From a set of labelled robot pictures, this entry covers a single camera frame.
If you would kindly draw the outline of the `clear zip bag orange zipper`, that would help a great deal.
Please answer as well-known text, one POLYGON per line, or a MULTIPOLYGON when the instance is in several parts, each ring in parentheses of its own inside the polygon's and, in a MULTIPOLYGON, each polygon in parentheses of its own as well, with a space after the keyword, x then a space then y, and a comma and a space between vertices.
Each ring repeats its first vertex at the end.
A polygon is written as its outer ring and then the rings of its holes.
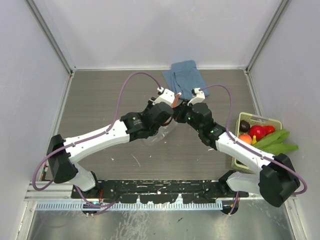
MULTIPOLYGON (((172 102, 172 107, 176 107, 178 103, 178 99, 181 96, 181 92, 176 93, 174 96, 174 100, 172 102)), ((156 104, 160 103, 160 100, 163 100, 163 97, 159 96, 154 100, 156 104)), ((169 133, 177 126, 177 123, 173 120, 173 117, 167 119, 167 121, 164 123, 164 126, 160 126, 157 133, 153 136, 150 136, 143 140, 143 143, 147 146, 152 146, 158 143, 159 141, 163 140, 166 136, 169 135, 169 133)))

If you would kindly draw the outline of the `green leafy vegetable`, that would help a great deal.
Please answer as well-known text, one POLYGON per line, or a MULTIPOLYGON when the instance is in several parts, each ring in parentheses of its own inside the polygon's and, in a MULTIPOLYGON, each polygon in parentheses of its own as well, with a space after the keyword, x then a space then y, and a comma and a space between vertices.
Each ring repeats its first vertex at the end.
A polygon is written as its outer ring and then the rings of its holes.
POLYGON ((275 156, 297 151, 298 145, 285 143, 289 135, 290 132, 287 129, 276 130, 259 140, 253 147, 275 156))

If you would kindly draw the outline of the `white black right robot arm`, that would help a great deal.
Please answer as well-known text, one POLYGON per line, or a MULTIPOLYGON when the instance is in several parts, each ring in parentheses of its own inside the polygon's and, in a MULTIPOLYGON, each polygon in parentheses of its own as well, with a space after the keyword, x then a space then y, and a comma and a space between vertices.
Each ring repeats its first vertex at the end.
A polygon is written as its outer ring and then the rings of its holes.
POLYGON ((206 103, 182 102, 173 109, 173 119, 191 126, 204 145, 239 160, 252 171, 247 174, 230 170, 224 174, 218 180, 223 196, 231 197, 235 192, 259 194, 278 208, 300 187, 287 155, 273 155, 240 140, 214 121, 206 103))

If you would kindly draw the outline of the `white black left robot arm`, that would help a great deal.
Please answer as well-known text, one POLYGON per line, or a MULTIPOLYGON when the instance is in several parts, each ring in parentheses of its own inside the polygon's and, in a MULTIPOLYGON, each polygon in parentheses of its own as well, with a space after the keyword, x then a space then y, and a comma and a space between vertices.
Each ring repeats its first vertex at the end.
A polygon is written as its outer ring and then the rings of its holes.
POLYGON ((47 150, 53 182, 69 182, 88 198, 97 197, 102 187, 96 174, 79 162, 106 148, 156 135, 160 127, 170 123, 173 114, 173 108, 164 102, 150 103, 144 111, 129 112, 98 130, 66 139, 60 134, 53 136, 47 150))

